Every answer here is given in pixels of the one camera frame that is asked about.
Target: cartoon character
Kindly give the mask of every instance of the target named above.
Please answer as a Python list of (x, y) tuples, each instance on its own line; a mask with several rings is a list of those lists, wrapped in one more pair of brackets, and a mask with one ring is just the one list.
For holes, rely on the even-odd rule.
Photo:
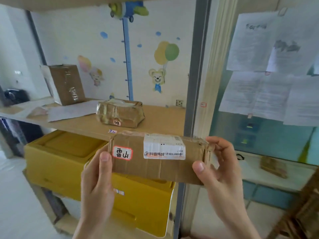
[(144, 7), (143, 1), (117, 2), (111, 3), (108, 6), (111, 8), (111, 17), (116, 17), (120, 20), (126, 17), (131, 23), (134, 20), (134, 14), (141, 16), (148, 16), (149, 14), (146, 7)]
[(86, 57), (79, 55), (78, 61), (81, 69), (84, 72), (89, 73), (89, 75), (91, 76), (94, 82), (94, 86), (100, 86), (101, 81), (104, 80), (102, 71), (94, 66), (92, 67), (91, 61)]
[(153, 91), (157, 90), (159, 93), (162, 93), (161, 85), (165, 84), (166, 70), (159, 69), (158, 71), (156, 71), (155, 69), (150, 69), (148, 73), (152, 77), (153, 83), (155, 84), (155, 88), (153, 88)]

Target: yellow plastic bin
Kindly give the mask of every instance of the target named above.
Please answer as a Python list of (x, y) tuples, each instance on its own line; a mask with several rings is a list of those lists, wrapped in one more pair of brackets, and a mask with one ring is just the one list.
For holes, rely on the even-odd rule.
[[(80, 201), (84, 164), (107, 143), (54, 131), (25, 146), (27, 177), (31, 183)], [(174, 182), (113, 173), (112, 185), (112, 216), (156, 237), (165, 236)]]

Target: shelf board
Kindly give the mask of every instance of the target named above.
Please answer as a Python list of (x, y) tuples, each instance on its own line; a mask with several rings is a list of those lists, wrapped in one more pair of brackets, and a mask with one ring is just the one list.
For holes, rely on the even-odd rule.
[(11, 7), (39, 12), (71, 7), (99, 6), (125, 1), (129, 0), (0, 0), (0, 3)]
[(145, 119), (138, 125), (138, 128), (127, 128), (103, 124), (97, 120), (95, 114), (54, 122), (47, 122), (47, 115), (32, 116), (28, 118), (17, 115), (18, 112), (23, 110), (21, 107), (19, 107), (19, 105), (23, 106), (24, 109), (27, 109), (28, 107), (32, 107), (35, 102), (38, 101), (29, 101), (27, 103), (22, 103), (23, 105), (18, 104), (10, 107), (0, 108), (0, 116), (40, 125), (47, 128), (77, 133), (105, 141), (110, 140), (110, 138), (114, 136), (114, 134), (109, 133), (110, 129), (116, 130), (118, 132), (136, 131), (170, 134), (176, 136), (182, 136), (184, 133), (186, 109), (181, 107), (166, 108), (161, 106), (143, 105)]

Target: electrical outlet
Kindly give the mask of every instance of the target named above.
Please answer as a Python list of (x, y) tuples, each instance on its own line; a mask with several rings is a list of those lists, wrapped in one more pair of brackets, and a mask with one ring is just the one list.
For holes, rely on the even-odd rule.
[(176, 100), (176, 106), (183, 107), (183, 100)]

